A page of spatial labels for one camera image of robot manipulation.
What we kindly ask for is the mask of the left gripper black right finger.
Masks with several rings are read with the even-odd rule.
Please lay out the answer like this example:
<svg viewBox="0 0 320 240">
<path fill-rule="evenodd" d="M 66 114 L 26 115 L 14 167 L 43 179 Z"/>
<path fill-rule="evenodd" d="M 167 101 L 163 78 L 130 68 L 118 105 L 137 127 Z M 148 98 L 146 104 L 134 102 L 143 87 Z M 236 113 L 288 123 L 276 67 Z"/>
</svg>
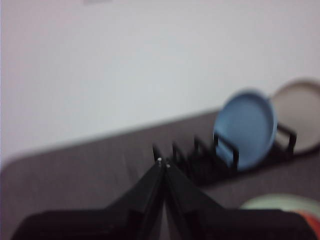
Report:
<svg viewBox="0 0 320 240">
<path fill-rule="evenodd" d="M 173 163 L 166 165 L 170 211 L 182 225 L 224 225 L 225 209 L 193 184 Z"/>
</svg>

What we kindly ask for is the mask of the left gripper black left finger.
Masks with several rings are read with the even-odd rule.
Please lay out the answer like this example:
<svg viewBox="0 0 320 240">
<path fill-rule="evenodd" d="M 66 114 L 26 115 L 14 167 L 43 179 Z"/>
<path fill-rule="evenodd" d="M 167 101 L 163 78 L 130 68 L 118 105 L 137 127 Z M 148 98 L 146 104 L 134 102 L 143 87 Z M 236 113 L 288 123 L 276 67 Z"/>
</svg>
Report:
<svg viewBox="0 0 320 240">
<path fill-rule="evenodd" d="M 143 225 L 152 223 L 162 205 L 165 164 L 161 159 L 122 196 L 106 208 L 106 220 L 111 225 Z"/>
</svg>

